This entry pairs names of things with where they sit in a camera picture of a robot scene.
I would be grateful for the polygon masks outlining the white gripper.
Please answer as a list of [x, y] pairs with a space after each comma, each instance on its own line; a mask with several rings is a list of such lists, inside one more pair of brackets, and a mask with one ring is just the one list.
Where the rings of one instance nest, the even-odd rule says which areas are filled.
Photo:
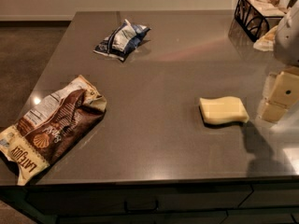
[[[290, 0], [287, 13], [278, 24], [274, 42], [274, 56], [287, 65], [299, 65], [299, 0]], [[299, 100], [299, 76], [288, 72], [279, 73], [268, 96], [258, 107], [258, 117], [277, 123], [285, 115], [285, 108]]]

